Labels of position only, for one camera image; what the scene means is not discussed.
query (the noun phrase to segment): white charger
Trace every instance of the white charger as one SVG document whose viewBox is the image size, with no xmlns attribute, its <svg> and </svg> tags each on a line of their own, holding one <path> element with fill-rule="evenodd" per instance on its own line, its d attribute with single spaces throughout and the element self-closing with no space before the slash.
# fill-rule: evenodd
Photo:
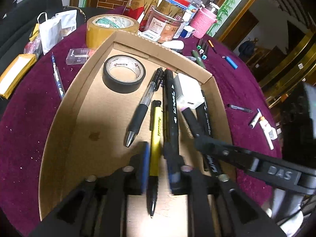
<svg viewBox="0 0 316 237">
<path fill-rule="evenodd" d="M 182 73 L 174 78 L 177 106 L 195 110 L 204 103 L 201 87 L 198 81 Z"/>
</svg>

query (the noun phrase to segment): screw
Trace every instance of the screw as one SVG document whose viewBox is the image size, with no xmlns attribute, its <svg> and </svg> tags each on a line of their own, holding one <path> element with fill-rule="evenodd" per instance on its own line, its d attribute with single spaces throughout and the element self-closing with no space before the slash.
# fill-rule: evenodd
<svg viewBox="0 0 316 237">
<path fill-rule="evenodd" d="M 189 166 L 189 165 L 184 165 L 181 167 L 181 171 L 182 172 L 190 172 L 192 171 L 193 167 Z"/>
<path fill-rule="evenodd" d="M 222 175 L 219 175 L 219 176 L 218 176 L 218 179 L 219 179 L 221 182 L 226 182 L 226 181 L 229 180 L 229 177 L 228 177 L 228 175 L 226 175 L 226 174 L 222 174 Z"/>
<path fill-rule="evenodd" d="M 97 177 L 95 176 L 95 175 L 90 175 L 87 179 L 86 179 L 86 181 L 87 182 L 90 182 L 90 183 L 93 183 L 93 182 L 95 182 L 97 180 Z"/>
<path fill-rule="evenodd" d="M 134 170 L 134 167 L 132 166 L 125 166 L 123 167 L 123 171 L 128 173 L 128 172 L 132 172 Z"/>
</svg>

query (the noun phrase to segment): das logo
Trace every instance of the das logo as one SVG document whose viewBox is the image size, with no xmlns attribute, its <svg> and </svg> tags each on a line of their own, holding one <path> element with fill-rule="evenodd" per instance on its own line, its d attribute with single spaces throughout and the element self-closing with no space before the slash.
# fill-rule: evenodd
<svg viewBox="0 0 316 237">
<path fill-rule="evenodd" d="M 281 169 L 281 168 L 278 169 L 275 166 L 269 167 L 268 174 L 278 176 L 278 177 L 283 178 L 285 180 L 290 180 L 292 177 L 291 171 L 285 171 L 284 169 Z"/>
</svg>

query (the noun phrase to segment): black cable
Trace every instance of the black cable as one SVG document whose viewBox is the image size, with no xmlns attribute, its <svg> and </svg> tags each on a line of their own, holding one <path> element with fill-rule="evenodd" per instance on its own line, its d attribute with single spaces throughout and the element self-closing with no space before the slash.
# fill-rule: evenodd
<svg viewBox="0 0 316 237">
<path fill-rule="evenodd" d="M 285 221 L 283 221 L 284 219 L 282 219 L 280 222 L 277 223 L 277 225 L 283 225 L 284 223 L 286 223 L 287 221 L 291 220 L 293 217 L 295 217 L 298 213 L 300 213 L 307 205 L 310 204 L 312 198 L 315 197 L 315 195 L 312 195 L 308 198 L 307 202 L 301 206 L 301 208 L 296 211 L 295 213 L 293 213 L 292 215 L 290 215 Z"/>
</svg>

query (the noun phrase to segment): table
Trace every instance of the table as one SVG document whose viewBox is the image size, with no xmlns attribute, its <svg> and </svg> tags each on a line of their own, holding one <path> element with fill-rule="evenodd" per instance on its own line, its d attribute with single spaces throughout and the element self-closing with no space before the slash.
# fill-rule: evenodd
<svg viewBox="0 0 316 237">
<path fill-rule="evenodd" d="M 218 54 L 209 49 L 204 61 L 218 84 L 225 105 L 234 104 L 262 114 L 274 126 L 273 118 L 265 103 L 263 93 L 248 67 L 223 44 L 209 36 Z M 67 90 L 82 65 L 68 66 L 65 59 L 71 48 L 86 47 L 86 25 L 82 25 L 56 45 L 52 52 L 56 57 L 60 75 Z M 197 38 L 184 41 L 184 55 L 191 55 Z M 45 141 L 54 119 L 60 98 L 53 78 L 51 53 L 43 56 L 17 87 L 0 121 L 0 206 L 11 223 L 23 234 L 40 222 L 38 209 L 38 177 Z M 234 70 L 222 56 L 230 56 L 238 68 Z M 248 126 L 254 113 L 226 108 L 233 144 L 260 153 L 281 157 L 278 141 L 270 150 L 261 128 Z M 237 172 L 237 182 L 258 204 L 271 195 L 271 187 Z"/>
</svg>

